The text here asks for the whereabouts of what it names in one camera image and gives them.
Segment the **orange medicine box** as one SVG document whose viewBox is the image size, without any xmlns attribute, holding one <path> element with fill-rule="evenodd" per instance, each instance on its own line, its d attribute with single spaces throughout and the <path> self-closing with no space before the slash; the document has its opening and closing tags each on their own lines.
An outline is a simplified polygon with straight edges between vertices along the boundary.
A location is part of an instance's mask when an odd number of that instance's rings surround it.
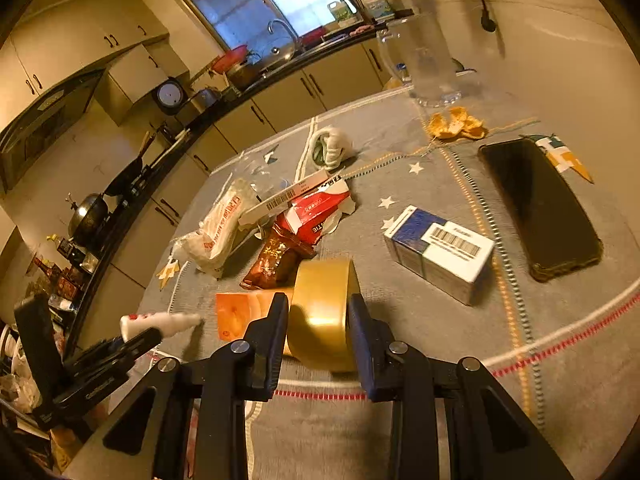
<svg viewBox="0 0 640 480">
<path fill-rule="evenodd" d="M 242 339 L 250 322 L 268 315 L 271 301 L 277 292 L 282 292 L 291 300 L 294 288 L 217 292 L 215 308 L 219 339 L 227 342 Z"/>
</svg>

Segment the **white ointment tube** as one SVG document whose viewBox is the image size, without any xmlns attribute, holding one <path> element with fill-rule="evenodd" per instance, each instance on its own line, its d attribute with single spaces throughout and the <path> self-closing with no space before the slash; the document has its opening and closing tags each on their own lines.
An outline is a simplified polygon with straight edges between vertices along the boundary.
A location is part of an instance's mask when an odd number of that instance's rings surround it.
<svg viewBox="0 0 640 480">
<path fill-rule="evenodd" d="M 128 342 L 149 328 L 156 328 L 163 338 L 168 338 L 197 326 L 202 321 L 201 315 L 192 313 L 130 314 L 120 318 L 119 328 L 122 339 Z"/>
</svg>

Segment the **gold tape roll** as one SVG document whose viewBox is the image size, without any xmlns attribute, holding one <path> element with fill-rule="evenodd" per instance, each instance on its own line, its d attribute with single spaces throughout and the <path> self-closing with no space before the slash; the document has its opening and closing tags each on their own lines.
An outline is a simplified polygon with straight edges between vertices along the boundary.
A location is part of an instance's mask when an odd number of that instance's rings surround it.
<svg viewBox="0 0 640 480">
<path fill-rule="evenodd" d="M 358 292 L 352 260 L 305 260 L 299 265 L 286 333 L 293 358 L 312 370 L 356 370 L 347 307 Z"/>
</svg>

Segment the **brown snack wrapper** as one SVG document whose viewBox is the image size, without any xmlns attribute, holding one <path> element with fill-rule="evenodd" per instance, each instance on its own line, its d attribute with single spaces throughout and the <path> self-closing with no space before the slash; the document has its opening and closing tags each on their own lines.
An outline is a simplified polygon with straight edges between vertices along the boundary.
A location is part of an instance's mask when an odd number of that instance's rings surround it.
<svg viewBox="0 0 640 480">
<path fill-rule="evenodd" d="M 274 224 L 265 245 L 240 285 L 247 290 L 285 286 L 291 281 L 299 263 L 314 258 L 315 254 L 312 246 Z"/>
</svg>

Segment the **white printed plastic bag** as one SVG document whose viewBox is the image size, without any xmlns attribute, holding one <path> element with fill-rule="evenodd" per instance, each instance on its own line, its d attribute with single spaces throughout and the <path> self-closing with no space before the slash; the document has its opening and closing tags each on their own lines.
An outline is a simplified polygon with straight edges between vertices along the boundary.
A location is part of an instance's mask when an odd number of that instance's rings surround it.
<svg viewBox="0 0 640 480">
<path fill-rule="evenodd" d="M 198 270 L 221 278 L 232 252 L 253 231 L 252 226 L 240 227 L 240 217 L 257 204 L 255 190 L 247 180 L 233 180 L 198 228 L 176 239 L 171 259 L 192 262 Z"/>
</svg>

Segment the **blue white medicine box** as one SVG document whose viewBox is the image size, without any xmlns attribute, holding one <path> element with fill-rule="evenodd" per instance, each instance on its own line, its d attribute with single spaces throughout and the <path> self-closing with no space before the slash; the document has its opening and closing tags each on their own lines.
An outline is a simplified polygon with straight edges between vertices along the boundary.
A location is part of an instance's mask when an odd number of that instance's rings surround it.
<svg viewBox="0 0 640 480">
<path fill-rule="evenodd" d="M 383 236 L 395 262 L 467 306 L 495 248 L 489 237 L 412 205 Z"/>
</svg>

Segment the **red torn paper box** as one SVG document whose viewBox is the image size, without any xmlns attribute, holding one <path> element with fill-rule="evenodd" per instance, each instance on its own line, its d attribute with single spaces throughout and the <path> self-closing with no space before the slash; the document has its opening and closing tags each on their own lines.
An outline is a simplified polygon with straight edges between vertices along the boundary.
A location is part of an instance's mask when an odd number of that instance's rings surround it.
<svg viewBox="0 0 640 480">
<path fill-rule="evenodd" d="M 343 216 L 350 216 L 355 210 L 347 182 L 336 176 L 293 200 L 291 207 L 277 216 L 276 225 L 314 246 L 337 228 Z"/>
</svg>

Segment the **long white barcode box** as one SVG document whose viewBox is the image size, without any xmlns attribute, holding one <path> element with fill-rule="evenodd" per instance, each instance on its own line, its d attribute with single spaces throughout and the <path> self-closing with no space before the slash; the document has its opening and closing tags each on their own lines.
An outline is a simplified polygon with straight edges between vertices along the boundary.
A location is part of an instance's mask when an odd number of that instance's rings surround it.
<svg viewBox="0 0 640 480">
<path fill-rule="evenodd" d="M 280 214 L 294 198 L 304 195 L 328 179 L 329 173 L 324 169 L 318 170 L 308 177 L 304 177 L 302 180 L 293 183 L 288 188 L 277 192 L 273 196 L 243 212 L 239 218 L 239 227 L 246 228 L 247 226 L 256 226 L 256 224 L 259 224 L 265 218 L 271 218 L 272 216 Z"/>
</svg>

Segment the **black smartphone in case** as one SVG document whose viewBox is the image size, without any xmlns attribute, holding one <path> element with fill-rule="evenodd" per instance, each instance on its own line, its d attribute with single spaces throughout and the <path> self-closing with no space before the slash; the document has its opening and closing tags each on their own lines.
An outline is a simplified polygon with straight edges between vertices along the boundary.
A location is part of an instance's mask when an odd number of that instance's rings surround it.
<svg viewBox="0 0 640 480">
<path fill-rule="evenodd" d="M 509 211 L 534 280 L 548 282 L 601 261 L 602 242 L 585 209 L 533 140 L 484 144 L 478 157 Z"/>
</svg>

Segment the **black frying pan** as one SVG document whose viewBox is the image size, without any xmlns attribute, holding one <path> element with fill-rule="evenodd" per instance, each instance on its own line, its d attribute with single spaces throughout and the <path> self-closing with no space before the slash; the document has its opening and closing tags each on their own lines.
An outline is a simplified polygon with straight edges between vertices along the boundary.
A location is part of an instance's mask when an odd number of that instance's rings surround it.
<svg viewBox="0 0 640 480">
<path fill-rule="evenodd" d="M 125 195 L 134 183 L 134 180 L 142 173 L 142 157 L 153 143 L 155 134 L 148 130 L 144 137 L 137 156 L 107 185 L 104 191 L 106 196 L 116 197 Z"/>
</svg>

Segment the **orange peel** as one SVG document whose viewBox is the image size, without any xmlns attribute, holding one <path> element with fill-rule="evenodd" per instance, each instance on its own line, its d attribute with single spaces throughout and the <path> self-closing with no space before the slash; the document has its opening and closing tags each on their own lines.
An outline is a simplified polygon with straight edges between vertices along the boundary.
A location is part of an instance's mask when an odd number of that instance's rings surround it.
<svg viewBox="0 0 640 480">
<path fill-rule="evenodd" d="M 426 131 L 439 141 L 452 141 L 457 138 L 482 140 L 488 130 L 484 122 L 472 116 L 463 106 L 454 106 L 448 110 L 448 116 L 434 113 L 428 120 Z"/>
</svg>

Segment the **red colander bowl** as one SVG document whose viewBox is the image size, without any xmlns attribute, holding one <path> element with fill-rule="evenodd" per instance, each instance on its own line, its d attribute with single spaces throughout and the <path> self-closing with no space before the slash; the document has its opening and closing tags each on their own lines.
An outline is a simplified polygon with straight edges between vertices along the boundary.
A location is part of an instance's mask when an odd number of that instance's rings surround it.
<svg viewBox="0 0 640 480">
<path fill-rule="evenodd" d="M 231 49 L 218 56 L 216 60 L 213 60 L 210 69 L 219 75 L 226 74 L 235 65 L 241 64 L 246 60 L 249 50 L 246 44 L 241 44 L 239 47 Z"/>
</svg>

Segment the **glass beer mug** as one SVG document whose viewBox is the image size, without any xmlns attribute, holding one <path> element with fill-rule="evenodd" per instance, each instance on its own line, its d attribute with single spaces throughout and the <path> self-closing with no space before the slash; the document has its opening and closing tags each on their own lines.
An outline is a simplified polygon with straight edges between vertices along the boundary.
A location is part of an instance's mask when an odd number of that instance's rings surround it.
<svg viewBox="0 0 640 480">
<path fill-rule="evenodd" d="M 423 107 L 443 107 L 460 99 L 456 66 L 432 14 L 390 21 L 378 31 L 378 50 L 391 74 L 410 84 L 410 96 Z"/>
</svg>

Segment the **green detergent bottle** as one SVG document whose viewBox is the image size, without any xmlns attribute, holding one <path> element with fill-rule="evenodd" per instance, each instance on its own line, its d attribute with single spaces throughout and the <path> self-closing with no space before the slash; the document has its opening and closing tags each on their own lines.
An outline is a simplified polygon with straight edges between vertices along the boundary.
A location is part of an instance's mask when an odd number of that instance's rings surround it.
<svg viewBox="0 0 640 480">
<path fill-rule="evenodd" d="M 357 14 L 346 0 L 334 0 L 328 3 L 328 9 L 339 28 L 352 26 L 358 22 Z"/>
</svg>

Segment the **upper wall cabinet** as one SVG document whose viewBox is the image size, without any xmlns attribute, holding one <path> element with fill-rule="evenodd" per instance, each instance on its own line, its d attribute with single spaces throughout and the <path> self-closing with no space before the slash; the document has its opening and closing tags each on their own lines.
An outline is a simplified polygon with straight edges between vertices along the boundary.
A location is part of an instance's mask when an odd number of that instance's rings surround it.
<svg viewBox="0 0 640 480">
<path fill-rule="evenodd" d="M 1 125 L 90 65 L 169 30 L 143 0 L 68 0 L 18 24 L 1 47 Z"/>
</svg>

